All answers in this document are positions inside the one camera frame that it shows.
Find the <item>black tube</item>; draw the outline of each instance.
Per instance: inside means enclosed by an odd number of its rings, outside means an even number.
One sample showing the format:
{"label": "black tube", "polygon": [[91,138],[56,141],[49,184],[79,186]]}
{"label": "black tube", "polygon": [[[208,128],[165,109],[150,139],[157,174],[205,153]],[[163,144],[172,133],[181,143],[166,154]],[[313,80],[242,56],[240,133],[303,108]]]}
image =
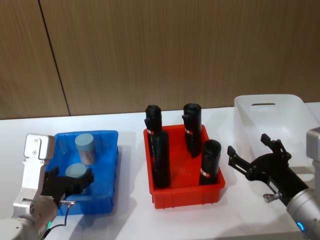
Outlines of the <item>black tube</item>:
{"label": "black tube", "polygon": [[150,156],[153,156],[152,136],[162,131],[161,108],[157,105],[149,105],[145,109],[145,117],[144,123],[148,132],[149,153]]}
{"label": "black tube", "polygon": [[218,181],[221,144],[216,140],[207,140],[203,144],[200,169],[200,185],[215,184]]}
{"label": "black tube", "polygon": [[195,158],[201,153],[201,106],[196,103],[189,103],[183,107],[185,134],[184,138],[187,150]]}
{"label": "black tube", "polygon": [[154,158],[152,161],[152,176],[157,188],[170,186],[169,136],[162,131],[152,137]]}

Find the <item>blue led light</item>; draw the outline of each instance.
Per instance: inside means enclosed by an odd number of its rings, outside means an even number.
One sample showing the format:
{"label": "blue led light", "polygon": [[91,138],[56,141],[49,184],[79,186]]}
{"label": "blue led light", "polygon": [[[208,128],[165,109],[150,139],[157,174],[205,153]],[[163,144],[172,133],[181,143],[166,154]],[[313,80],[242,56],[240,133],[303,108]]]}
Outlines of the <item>blue led light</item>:
{"label": "blue led light", "polygon": [[303,226],[303,224],[301,222],[298,221],[296,224],[300,228],[301,232],[305,231],[305,227]]}

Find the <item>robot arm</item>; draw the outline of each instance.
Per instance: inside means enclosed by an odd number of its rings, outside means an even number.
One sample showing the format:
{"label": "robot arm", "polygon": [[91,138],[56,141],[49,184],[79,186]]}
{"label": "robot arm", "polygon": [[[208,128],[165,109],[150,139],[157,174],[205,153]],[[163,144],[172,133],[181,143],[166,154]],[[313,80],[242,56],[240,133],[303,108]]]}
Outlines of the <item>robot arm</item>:
{"label": "robot arm", "polygon": [[309,130],[306,135],[306,154],[313,159],[315,166],[316,190],[308,188],[289,168],[291,155],[279,139],[271,141],[263,134],[261,142],[268,146],[272,153],[248,163],[229,146],[229,165],[244,174],[249,181],[257,180],[267,184],[274,194],[264,194],[265,201],[270,203],[281,200],[304,233],[304,237],[320,240],[320,127]]}
{"label": "robot arm", "polygon": [[51,222],[57,216],[60,206],[67,204],[70,208],[75,204],[66,201],[66,198],[82,193],[94,181],[91,168],[80,178],[58,176],[58,168],[45,172],[54,149],[53,136],[26,136],[22,187],[13,203],[12,218],[0,220],[1,239],[44,239],[51,230]]}

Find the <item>white table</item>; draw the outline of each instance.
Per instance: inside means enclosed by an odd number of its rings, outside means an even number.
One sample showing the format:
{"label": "white table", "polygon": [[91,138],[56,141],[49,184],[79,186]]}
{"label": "white table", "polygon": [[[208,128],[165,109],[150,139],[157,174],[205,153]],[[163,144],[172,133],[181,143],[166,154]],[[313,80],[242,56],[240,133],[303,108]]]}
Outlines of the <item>white table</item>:
{"label": "white table", "polygon": [[[320,103],[308,103],[320,120]],[[271,193],[261,182],[249,182],[228,166],[227,147],[234,148],[233,108],[202,110],[210,138],[222,145],[220,168],[226,187],[218,203],[155,209],[149,193],[143,129],[144,113],[50,117],[0,121],[0,218],[10,218],[23,176],[23,151],[28,133],[117,130],[119,178],[116,205],[110,215],[71,215],[67,226],[54,229],[46,240],[191,240],[301,239],[302,234],[278,200],[266,204]],[[163,111],[162,124],[183,124],[182,111]],[[61,224],[57,217],[52,225]]]}

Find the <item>wood panel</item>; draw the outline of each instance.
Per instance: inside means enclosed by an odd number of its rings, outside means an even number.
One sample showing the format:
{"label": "wood panel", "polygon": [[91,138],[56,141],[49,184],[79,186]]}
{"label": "wood panel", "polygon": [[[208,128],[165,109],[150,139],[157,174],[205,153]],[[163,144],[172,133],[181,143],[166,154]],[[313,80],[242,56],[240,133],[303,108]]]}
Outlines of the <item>wood panel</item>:
{"label": "wood panel", "polygon": [[41,0],[72,115],[320,101],[318,0]]}
{"label": "wood panel", "polygon": [[0,119],[69,115],[37,0],[0,1]]}

